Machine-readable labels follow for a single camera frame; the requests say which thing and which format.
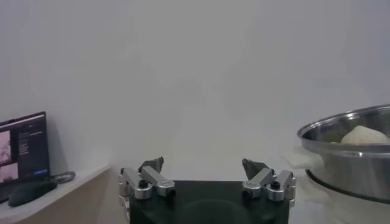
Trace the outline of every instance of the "white table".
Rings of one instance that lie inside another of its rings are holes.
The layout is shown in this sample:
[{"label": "white table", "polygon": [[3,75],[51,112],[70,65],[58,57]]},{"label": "white table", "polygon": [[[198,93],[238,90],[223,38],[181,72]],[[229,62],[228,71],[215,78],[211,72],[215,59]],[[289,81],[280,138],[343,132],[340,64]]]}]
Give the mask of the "white table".
[{"label": "white table", "polygon": [[8,206],[7,202],[0,204],[0,223],[16,223],[34,215],[78,187],[81,187],[83,184],[89,182],[94,177],[102,174],[109,168],[109,165],[103,165],[83,172],[76,172],[76,177],[69,183],[59,184],[53,191],[50,191],[44,196],[25,205],[12,208]]}]

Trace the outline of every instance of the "white dough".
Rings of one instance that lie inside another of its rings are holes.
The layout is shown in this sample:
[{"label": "white dough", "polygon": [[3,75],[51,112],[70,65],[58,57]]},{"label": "white dough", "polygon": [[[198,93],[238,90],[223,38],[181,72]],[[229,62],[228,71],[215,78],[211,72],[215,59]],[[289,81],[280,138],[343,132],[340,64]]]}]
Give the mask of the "white dough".
[{"label": "white dough", "polygon": [[366,128],[364,126],[356,126],[350,133],[346,134],[341,143],[345,144],[379,144],[388,143],[388,137],[380,131]]}]

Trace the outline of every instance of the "laptop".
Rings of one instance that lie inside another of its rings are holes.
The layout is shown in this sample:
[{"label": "laptop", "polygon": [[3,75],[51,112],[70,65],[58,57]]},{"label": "laptop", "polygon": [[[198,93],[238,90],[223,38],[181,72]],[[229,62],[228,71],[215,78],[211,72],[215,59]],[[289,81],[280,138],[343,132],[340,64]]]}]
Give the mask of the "laptop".
[{"label": "laptop", "polygon": [[50,176],[46,113],[0,123],[0,203],[12,189]]}]

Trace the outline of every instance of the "black mouse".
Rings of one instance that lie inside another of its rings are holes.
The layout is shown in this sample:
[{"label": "black mouse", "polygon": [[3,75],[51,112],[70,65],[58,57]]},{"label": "black mouse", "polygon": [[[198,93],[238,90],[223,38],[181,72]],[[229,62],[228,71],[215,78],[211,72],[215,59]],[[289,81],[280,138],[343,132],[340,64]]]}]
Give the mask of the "black mouse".
[{"label": "black mouse", "polygon": [[8,205],[11,207],[26,204],[57,187],[55,181],[34,181],[17,186],[10,194]]}]

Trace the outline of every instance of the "white backdrop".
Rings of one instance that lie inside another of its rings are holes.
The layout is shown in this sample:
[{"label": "white backdrop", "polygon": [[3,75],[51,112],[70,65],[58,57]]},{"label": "white backdrop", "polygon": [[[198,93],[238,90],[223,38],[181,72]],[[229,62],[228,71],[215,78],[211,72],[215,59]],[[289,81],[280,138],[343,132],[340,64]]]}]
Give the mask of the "white backdrop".
[{"label": "white backdrop", "polygon": [[[0,120],[47,111],[54,172],[112,163],[96,223],[121,223],[119,166],[164,156],[168,178],[243,180],[243,157],[286,168],[278,151],[300,126],[388,103],[389,12],[386,0],[4,0]],[[294,209],[292,223],[322,223],[321,208]]]}]

